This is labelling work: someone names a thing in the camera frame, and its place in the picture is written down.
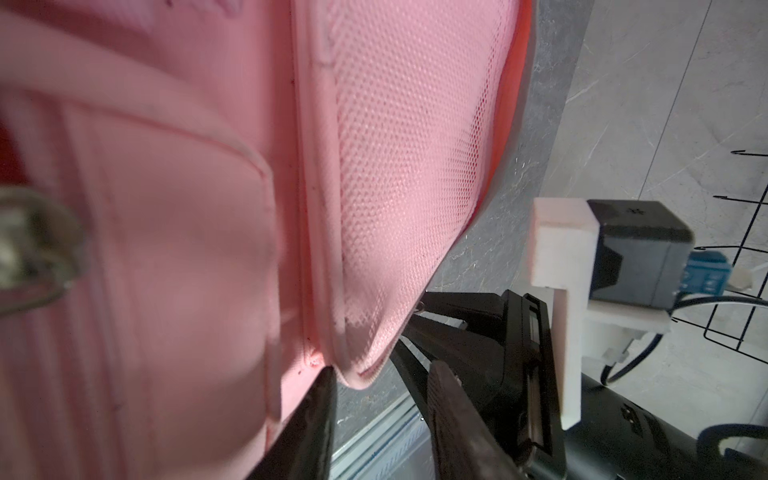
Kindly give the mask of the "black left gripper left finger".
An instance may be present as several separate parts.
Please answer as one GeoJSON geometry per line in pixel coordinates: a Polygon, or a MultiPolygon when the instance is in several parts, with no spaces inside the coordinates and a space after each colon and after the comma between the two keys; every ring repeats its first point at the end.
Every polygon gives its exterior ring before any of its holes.
{"type": "Polygon", "coordinates": [[[329,478],[337,407],[337,376],[321,370],[276,442],[248,480],[329,478]]]}

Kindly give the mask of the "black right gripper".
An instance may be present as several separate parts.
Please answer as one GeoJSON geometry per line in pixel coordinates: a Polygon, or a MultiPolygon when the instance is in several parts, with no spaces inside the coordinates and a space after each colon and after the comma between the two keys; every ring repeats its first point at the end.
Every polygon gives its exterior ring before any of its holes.
{"type": "Polygon", "coordinates": [[[530,294],[427,292],[391,356],[427,423],[431,363],[445,362],[522,479],[563,479],[564,431],[546,305],[530,294]]]}

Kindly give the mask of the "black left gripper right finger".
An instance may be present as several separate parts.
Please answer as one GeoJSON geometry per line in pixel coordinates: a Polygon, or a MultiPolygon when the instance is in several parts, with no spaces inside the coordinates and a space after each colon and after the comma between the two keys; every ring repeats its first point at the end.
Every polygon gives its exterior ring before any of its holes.
{"type": "Polygon", "coordinates": [[[427,423],[438,479],[524,477],[443,361],[432,362],[428,373],[427,423]]]}

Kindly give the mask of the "pink student backpack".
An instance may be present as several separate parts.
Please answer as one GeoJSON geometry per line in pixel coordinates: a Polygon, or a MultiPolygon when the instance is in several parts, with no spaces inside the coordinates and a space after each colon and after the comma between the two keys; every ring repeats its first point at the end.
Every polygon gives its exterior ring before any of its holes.
{"type": "Polygon", "coordinates": [[[485,198],[529,1],[5,1],[1,475],[247,479],[485,198]]]}

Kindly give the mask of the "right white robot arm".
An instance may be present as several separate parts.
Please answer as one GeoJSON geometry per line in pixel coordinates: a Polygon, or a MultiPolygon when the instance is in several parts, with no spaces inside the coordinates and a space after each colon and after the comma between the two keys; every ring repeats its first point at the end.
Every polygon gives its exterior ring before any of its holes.
{"type": "Polygon", "coordinates": [[[691,437],[582,377],[567,427],[547,307],[513,292],[426,293],[391,359],[429,428],[440,479],[763,479],[723,448],[767,430],[721,424],[691,437]]]}

